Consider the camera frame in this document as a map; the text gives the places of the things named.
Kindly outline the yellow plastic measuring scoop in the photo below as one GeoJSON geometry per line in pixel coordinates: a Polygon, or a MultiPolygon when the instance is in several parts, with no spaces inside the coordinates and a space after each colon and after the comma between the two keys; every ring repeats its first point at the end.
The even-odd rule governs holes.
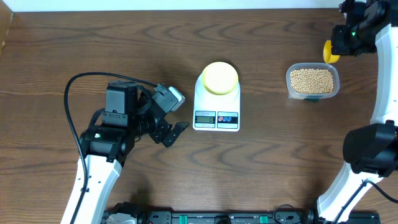
{"type": "Polygon", "coordinates": [[[339,55],[333,55],[332,52],[331,40],[327,40],[323,47],[323,59],[327,64],[336,63],[339,59],[339,55]]]}

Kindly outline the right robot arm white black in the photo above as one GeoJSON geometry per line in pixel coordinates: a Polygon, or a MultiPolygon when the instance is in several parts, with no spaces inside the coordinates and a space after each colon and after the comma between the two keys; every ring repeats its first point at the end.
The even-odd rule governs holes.
{"type": "Polygon", "coordinates": [[[313,223],[346,223],[364,194],[397,170],[397,1],[345,0],[339,6],[346,23],[332,30],[331,54],[376,53],[377,92],[368,126],[350,131],[343,143],[343,167],[317,198],[313,223]]]}

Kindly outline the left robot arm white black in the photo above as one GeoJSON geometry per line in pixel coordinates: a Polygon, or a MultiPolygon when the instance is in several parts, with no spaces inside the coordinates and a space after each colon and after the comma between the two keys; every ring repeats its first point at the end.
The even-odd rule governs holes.
{"type": "Polygon", "coordinates": [[[149,91],[137,82],[111,82],[106,106],[96,111],[77,139],[80,158],[62,223],[100,223],[111,190],[127,155],[144,135],[170,147],[188,127],[171,125],[165,116],[185,97],[174,87],[158,84],[149,91]]]}

